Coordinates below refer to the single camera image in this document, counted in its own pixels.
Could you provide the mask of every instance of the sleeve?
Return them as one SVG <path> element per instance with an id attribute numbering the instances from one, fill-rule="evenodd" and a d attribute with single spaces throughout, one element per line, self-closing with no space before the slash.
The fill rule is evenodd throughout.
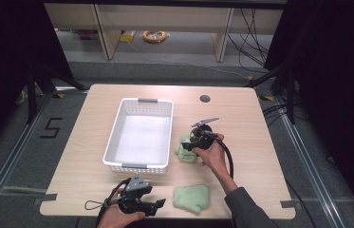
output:
<path id="1" fill-rule="evenodd" d="M 233 219 L 237 228 L 276 227 L 243 187 L 232 191 L 224 200 L 233 213 Z"/>

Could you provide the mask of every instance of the plastic basket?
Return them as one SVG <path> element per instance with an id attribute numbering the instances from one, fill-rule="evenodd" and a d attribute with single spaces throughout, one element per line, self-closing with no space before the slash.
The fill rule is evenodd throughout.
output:
<path id="1" fill-rule="evenodd" d="M 115 172 L 165 174 L 173 110 L 169 100 L 122 99 L 103 163 Z"/>

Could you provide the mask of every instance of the folded green cloth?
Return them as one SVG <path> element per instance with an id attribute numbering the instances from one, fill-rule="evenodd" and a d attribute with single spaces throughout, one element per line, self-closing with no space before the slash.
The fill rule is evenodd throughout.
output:
<path id="1" fill-rule="evenodd" d="M 202 209 L 209 206 L 210 193 L 205 185 L 177 187 L 174 192 L 173 204 L 177 208 L 199 214 Z"/>
<path id="2" fill-rule="evenodd" d="M 179 159 L 183 162 L 195 162 L 197 155 L 192 151 L 188 151 L 183 148 L 182 143 L 190 143 L 191 137 L 187 134 L 182 134 L 179 139 L 179 144 L 175 150 Z"/>

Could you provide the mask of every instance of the green towel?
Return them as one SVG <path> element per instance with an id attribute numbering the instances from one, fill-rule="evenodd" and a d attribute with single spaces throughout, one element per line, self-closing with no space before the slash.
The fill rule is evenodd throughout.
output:
<path id="1" fill-rule="evenodd" d="M 199 214 L 202 209 L 209 206 L 210 193 L 205 185 L 177 187 L 174 192 L 173 204 L 177 208 Z"/>
<path id="2" fill-rule="evenodd" d="M 182 147 L 182 143 L 190 143 L 191 137 L 187 134 L 182 134 L 179 139 L 179 144 L 175 149 L 175 152 L 179 159 L 183 162 L 195 162 L 197 155 L 192 151 L 188 151 Z"/>

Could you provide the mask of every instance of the table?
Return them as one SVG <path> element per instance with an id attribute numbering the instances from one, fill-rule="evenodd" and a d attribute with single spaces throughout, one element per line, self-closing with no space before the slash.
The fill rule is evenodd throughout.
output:
<path id="1" fill-rule="evenodd" d="M 200 96 L 210 97 L 202 103 Z M 156 218 L 228 219 L 231 212 L 224 192 L 208 167 L 181 162 L 174 153 L 183 133 L 202 119 L 219 117 L 210 124 L 214 132 L 225 136 L 224 143 L 233 156 L 234 180 L 245 186 L 255 202 L 272 219 L 293 219 L 294 208 L 282 208 L 281 201 L 291 200 L 269 131 L 252 88 L 176 86 L 176 85 L 93 85 L 84 101 L 63 156 L 47 189 L 56 200 L 43 201 L 45 216 L 97 216 L 99 209 L 87 211 L 88 200 L 103 201 L 126 177 L 102 163 L 112 125 L 122 98 L 169 99 L 174 102 L 170 161 L 163 176 L 142 176 L 153 186 L 145 201 L 166 198 Z M 209 208 L 199 215 L 173 206 L 178 186 L 205 184 L 210 188 Z"/>

